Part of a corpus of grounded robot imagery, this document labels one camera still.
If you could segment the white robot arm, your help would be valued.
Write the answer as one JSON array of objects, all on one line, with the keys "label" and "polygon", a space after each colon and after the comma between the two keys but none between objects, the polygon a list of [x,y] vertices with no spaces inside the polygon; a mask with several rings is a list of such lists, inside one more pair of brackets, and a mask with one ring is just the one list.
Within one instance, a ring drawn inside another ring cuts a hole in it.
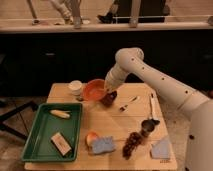
[{"label": "white robot arm", "polygon": [[117,90],[134,74],[190,120],[185,171],[213,171],[213,99],[147,65],[140,48],[122,48],[105,77],[107,92]]}]

